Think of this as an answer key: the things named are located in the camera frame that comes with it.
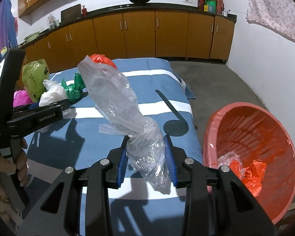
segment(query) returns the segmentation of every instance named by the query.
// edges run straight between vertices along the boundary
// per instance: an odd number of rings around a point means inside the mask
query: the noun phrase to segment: red plastic basket
[[[257,201],[276,224],[295,195],[295,148],[282,124],[265,109],[233,103],[214,113],[203,146],[204,166],[217,168],[218,157],[235,151],[244,167],[253,160],[267,164]]]

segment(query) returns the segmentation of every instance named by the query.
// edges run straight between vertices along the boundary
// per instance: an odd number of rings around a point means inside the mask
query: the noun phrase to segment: green plastic bag
[[[33,102],[37,102],[45,92],[43,80],[48,79],[49,69],[44,59],[39,59],[23,66],[22,82]]]
[[[75,102],[81,98],[83,89],[85,88],[82,76],[77,73],[74,74],[74,83],[67,86],[66,80],[63,78],[61,86],[66,90],[70,102]]]

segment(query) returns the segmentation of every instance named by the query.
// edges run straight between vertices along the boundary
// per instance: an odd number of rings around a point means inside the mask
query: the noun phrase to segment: silver screw
[[[229,167],[223,165],[223,166],[221,166],[221,170],[222,170],[223,172],[228,172],[228,171],[229,171]]]
[[[109,163],[109,160],[108,160],[108,159],[102,159],[102,160],[100,161],[100,163],[101,163],[102,165],[107,165],[107,164]]]
[[[72,167],[68,167],[68,168],[65,169],[65,172],[66,172],[67,174],[70,174],[70,173],[73,172],[73,170],[74,170],[74,168],[72,168]]]
[[[194,163],[194,160],[192,158],[186,158],[185,162],[190,165]]]

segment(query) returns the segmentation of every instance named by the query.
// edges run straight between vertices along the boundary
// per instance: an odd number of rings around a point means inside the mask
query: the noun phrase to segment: red bottle
[[[85,5],[83,5],[82,15],[83,16],[86,16],[87,15],[87,9],[85,8]]]

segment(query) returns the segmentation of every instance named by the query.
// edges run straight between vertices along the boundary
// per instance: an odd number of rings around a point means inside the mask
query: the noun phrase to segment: concrete floor
[[[170,63],[196,96],[189,102],[201,145],[210,115],[223,106],[249,102],[265,108],[256,94],[226,65],[189,61]]]

